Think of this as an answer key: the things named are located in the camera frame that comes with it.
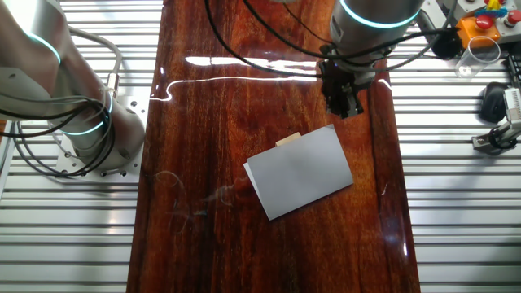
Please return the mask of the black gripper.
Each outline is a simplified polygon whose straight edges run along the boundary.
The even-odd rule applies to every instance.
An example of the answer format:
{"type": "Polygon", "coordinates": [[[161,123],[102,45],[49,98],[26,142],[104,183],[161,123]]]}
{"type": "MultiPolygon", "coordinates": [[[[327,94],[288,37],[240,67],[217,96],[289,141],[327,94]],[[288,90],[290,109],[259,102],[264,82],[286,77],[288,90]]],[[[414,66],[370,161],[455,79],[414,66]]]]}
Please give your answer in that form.
{"type": "Polygon", "coordinates": [[[361,114],[364,109],[358,93],[367,90],[374,80],[373,72],[351,72],[340,67],[335,61],[326,59],[319,63],[322,74],[322,93],[327,97],[327,108],[332,114],[344,114],[344,96],[348,109],[345,117],[361,114]]]}

